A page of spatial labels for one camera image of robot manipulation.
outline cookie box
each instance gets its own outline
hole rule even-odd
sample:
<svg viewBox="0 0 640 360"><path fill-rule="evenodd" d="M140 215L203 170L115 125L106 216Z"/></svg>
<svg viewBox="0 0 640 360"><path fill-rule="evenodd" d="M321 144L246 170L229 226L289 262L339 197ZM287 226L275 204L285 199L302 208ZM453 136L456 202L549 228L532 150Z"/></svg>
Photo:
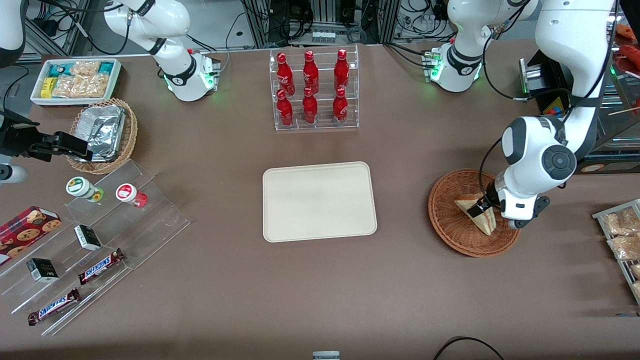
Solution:
<svg viewBox="0 0 640 360"><path fill-rule="evenodd" d="M6 224L0 225L0 265L61 224L57 214L31 206Z"/></svg>
<svg viewBox="0 0 640 360"><path fill-rule="evenodd" d="M55 97L42 97L40 91L43 86L46 86L45 80L49 77L49 73L51 71L52 65L59 64L61 62L73 63L74 61L99 61L102 63L112 63L113 67L111 68L111 72L109 73L109 81L107 83L107 88L102 97L77 97L77 98L55 98ZM50 107L50 106L84 106L88 104L93 104L95 102L107 101L111 98L111 94L115 90L116 83L118 81L118 76L120 75L120 68L122 65L120 62L114 58L69 58L69 59L55 59L55 60L47 60L42 64L42 68L40 69L40 74L38 75L38 79L33 87L33 91L31 92L31 101L34 104L40 105L42 107Z"/></svg>

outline coca-cola bottle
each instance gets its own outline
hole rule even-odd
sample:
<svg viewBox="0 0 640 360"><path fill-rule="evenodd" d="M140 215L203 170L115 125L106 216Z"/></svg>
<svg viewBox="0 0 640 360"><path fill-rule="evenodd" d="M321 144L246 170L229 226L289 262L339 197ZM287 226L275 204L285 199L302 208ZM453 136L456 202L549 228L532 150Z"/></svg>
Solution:
<svg viewBox="0 0 640 360"><path fill-rule="evenodd" d="M280 88L287 92L288 96L296 93L296 86L293 85L293 72L287 63L287 57L284 53L278 53L278 82Z"/></svg>
<svg viewBox="0 0 640 360"><path fill-rule="evenodd" d="M339 88L335 92L333 100L333 123L336 126L342 126L347 121L347 99L344 97L344 88Z"/></svg>
<svg viewBox="0 0 640 360"><path fill-rule="evenodd" d="M278 89L276 93L278 96L278 102L276 102L276 107L278 108L278 116L280 117L280 122L284 127L292 127L293 126L293 108L291 107L291 102L287 99L287 94L282 89Z"/></svg>
<svg viewBox="0 0 640 360"><path fill-rule="evenodd" d="M305 51L305 67L302 69L305 77L305 86L309 86L314 94L320 91L320 79L318 75L318 65L314 61L314 52Z"/></svg>
<svg viewBox="0 0 640 360"><path fill-rule="evenodd" d="M310 86L305 88L305 98L302 99L302 107L305 109L305 121L307 124L315 124L318 116L318 101Z"/></svg>
<svg viewBox="0 0 640 360"><path fill-rule="evenodd" d="M347 63L347 51L345 49L338 50L338 61L335 62L333 76L335 78L333 82L335 91L338 91L340 87L347 88L349 85L349 63Z"/></svg>

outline small black box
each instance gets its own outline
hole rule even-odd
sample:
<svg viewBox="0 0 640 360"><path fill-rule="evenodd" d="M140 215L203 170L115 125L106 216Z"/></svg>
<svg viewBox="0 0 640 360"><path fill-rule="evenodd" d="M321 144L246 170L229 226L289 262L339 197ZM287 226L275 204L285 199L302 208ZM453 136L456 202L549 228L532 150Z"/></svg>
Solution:
<svg viewBox="0 0 640 360"><path fill-rule="evenodd" d="M95 231L87 225L78 225L74 228L76 232L76 238L80 241L80 246L90 251L98 251L102 247L98 236Z"/></svg>
<svg viewBox="0 0 640 360"><path fill-rule="evenodd" d="M51 260L33 258L27 261L27 267L35 281L54 282L58 280L58 274L56 274Z"/></svg>

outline snickers bar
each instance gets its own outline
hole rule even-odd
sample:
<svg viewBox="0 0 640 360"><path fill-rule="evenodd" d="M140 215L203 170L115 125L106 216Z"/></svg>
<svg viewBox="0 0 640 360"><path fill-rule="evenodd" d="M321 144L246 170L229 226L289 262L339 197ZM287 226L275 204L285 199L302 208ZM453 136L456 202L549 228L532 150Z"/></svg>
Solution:
<svg viewBox="0 0 640 360"><path fill-rule="evenodd" d="M80 293L78 292L78 289L73 288L70 293L52 302L47 307L43 307L40 311L35 311L29 314L29 318L27 319L29 326L34 326L44 320L47 316L60 311L60 309L73 302L80 302L80 300Z"/></svg>
<svg viewBox="0 0 640 360"><path fill-rule="evenodd" d="M78 278L80 278L80 285L88 283L90 280L102 274L105 270L112 267L115 263L122 259L124 259L124 254L122 254L122 251L120 250L120 248L118 248L109 256L102 259L102 261L90 267L89 270L78 275Z"/></svg>

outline table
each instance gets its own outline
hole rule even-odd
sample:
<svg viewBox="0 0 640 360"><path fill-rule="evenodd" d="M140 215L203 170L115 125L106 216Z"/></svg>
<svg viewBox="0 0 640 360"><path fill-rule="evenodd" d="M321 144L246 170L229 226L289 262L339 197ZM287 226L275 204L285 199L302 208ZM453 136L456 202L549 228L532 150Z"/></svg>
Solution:
<svg viewBox="0 0 640 360"><path fill-rule="evenodd" d="M267 51L233 53L220 90L193 103L167 91L151 57L121 58L116 94L140 127L133 158L193 223L53 337L0 302L0 358L310 359L335 349L345 360L430 359L468 335L507 359L637 359L638 320L614 317L636 310L633 297L590 217L637 198L637 177L575 176L547 193L552 205L505 254L458 254L427 218L430 188L477 167L536 106L498 96L484 76L448 93L382 46L359 49L360 129L321 134L273 129ZM517 60L535 50L532 41L492 44L495 84L515 93ZM31 118L43 132L66 130L77 112L34 106ZM265 241L264 171L342 161L371 168L377 232ZM0 187L0 220L70 200L63 185L79 173L65 158L15 162L31 174ZM505 166L497 151L486 170ZM455 356L492 355L457 343L441 359Z"/></svg>

